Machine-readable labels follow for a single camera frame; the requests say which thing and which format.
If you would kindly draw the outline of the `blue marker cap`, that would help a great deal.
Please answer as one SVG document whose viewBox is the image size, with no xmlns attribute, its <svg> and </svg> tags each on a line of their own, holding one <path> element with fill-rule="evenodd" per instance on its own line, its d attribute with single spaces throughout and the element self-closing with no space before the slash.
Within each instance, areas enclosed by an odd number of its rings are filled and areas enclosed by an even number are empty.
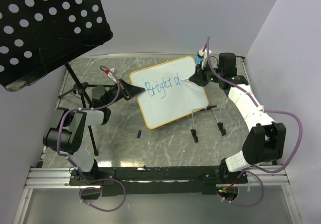
<svg viewBox="0 0 321 224">
<path fill-rule="evenodd" d="M 142 133 L 141 130 L 139 130 L 138 133 L 137 133 L 137 138 L 141 137 L 141 133 Z"/>
</svg>

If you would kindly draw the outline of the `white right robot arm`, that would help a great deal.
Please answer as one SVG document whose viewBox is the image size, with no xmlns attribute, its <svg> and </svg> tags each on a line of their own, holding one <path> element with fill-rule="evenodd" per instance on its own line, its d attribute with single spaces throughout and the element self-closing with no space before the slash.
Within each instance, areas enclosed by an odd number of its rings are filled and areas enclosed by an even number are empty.
<svg viewBox="0 0 321 224">
<path fill-rule="evenodd" d="M 217 83 L 235 104 L 249 130 L 241 151 L 221 161 L 218 172 L 220 179 L 230 183 L 242 169 L 280 159 L 286 127 L 283 123 L 276 123 L 257 102 L 247 79 L 237 73 L 236 55 L 219 54 L 216 67 L 208 62 L 212 55 L 204 50 L 197 53 L 197 58 L 200 62 L 188 80 L 201 87 L 210 82 Z"/>
</svg>

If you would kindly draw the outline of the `yellow framed whiteboard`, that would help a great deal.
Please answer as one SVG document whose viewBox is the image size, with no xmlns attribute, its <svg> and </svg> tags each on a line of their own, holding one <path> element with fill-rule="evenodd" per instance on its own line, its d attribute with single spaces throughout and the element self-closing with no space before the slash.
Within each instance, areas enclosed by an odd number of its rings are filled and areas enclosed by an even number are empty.
<svg viewBox="0 0 321 224">
<path fill-rule="evenodd" d="M 195 73 L 192 56 L 131 72 L 132 85 L 145 88 L 137 97 L 143 119 L 155 129 L 187 116 L 192 109 L 209 105 L 206 91 L 190 81 L 181 81 Z"/>
</svg>

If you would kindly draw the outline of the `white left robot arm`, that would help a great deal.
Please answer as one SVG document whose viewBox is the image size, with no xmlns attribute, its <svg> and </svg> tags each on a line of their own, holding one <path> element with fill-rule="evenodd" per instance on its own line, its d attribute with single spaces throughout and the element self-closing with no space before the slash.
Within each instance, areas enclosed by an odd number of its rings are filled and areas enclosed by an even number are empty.
<svg viewBox="0 0 321 224">
<path fill-rule="evenodd" d="M 65 157 L 86 184 L 95 184 L 99 179 L 98 164 L 82 145 L 85 128 L 107 124 L 111 116 L 110 105 L 121 99 L 130 100 L 143 92 L 143 87 L 131 85 L 122 79 L 115 85 L 94 86 L 89 108 L 59 107 L 55 110 L 43 136 L 44 146 Z"/>
</svg>

